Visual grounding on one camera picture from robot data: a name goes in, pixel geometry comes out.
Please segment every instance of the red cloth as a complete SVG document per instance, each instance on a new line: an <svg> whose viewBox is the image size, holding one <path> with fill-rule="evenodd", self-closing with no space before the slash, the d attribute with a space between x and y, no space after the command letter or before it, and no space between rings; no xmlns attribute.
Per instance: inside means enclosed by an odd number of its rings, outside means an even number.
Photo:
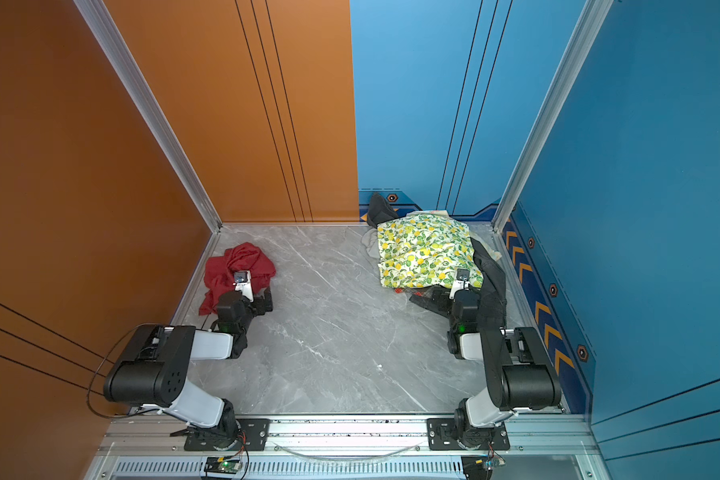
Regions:
<svg viewBox="0 0 720 480"><path fill-rule="evenodd" d="M200 314L216 313L216 304L223 293L235 289L235 272L251 271L251 288L254 295L269 286L269 279L275 276L275 265L262 250L245 242L235 248L228 248L224 256L212 256L206 262L206 274L203 277L208 292L200 306Z"/></svg>

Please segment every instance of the black garment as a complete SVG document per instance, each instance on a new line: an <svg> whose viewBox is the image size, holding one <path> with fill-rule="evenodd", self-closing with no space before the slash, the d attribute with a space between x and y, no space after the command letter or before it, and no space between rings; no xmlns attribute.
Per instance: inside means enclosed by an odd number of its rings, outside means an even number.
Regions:
<svg viewBox="0 0 720 480"><path fill-rule="evenodd" d="M484 324L486 329L507 328L507 277L485 247L478 240L471 240L472 259L483 274L477 322Z"/></svg>
<svg viewBox="0 0 720 480"><path fill-rule="evenodd" d="M382 197L379 192L374 192L371 195L371 201L368 202L368 216L365 218L368 225L377 228L380 224L400 218L400 216L386 198Z"/></svg>

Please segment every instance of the yellow floral fabric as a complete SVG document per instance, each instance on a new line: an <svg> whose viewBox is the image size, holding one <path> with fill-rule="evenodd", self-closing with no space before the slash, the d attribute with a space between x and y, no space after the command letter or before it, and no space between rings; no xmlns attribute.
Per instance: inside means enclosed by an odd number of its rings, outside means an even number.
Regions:
<svg viewBox="0 0 720 480"><path fill-rule="evenodd" d="M380 224L378 252L384 286L451 288L457 268L470 270L471 285L483 284L472 261L469 227L446 216L419 214Z"/></svg>

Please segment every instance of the black mounting plate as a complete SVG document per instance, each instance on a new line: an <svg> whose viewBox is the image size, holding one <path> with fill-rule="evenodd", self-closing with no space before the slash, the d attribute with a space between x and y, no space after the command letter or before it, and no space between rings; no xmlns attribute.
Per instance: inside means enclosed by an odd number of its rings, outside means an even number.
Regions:
<svg viewBox="0 0 720 480"><path fill-rule="evenodd" d="M452 418L428 418L427 435L430 450L467 450L456 438L456 422ZM472 428L466 435L483 436L485 440L472 450L509 450L509 437L503 425L493 428Z"/></svg>
<svg viewBox="0 0 720 480"><path fill-rule="evenodd" d="M261 452L264 450L267 437L269 435L269 418L238 418L241 434L246 434L246 450L249 452ZM186 437L184 442L184 450L186 452L208 452L216 450L218 452L236 452L240 450L240 440L235 441L230 446L220 448L218 438L204 438L200 436L190 435Z"/></svg>

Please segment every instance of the blue floor trim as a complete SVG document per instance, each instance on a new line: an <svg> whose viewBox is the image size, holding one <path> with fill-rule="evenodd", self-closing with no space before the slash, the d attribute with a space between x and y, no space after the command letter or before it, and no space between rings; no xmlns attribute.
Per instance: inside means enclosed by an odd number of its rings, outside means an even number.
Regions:
<svg viewBox="0 0 720 480"><path fill-rule="evenodd" d="M400 216L406 216L411 212L419 211L422 208L418 206L411 197L407 196L402 190L360 190L358 192L360 221L365 222L365 215L368 213L368 203L371 201L371 195L377 191L387 199L391 206L398 212ZM451 215L454 220L460 222L490 222L494 215L498 203L490 204L473 215Z"/></svg>

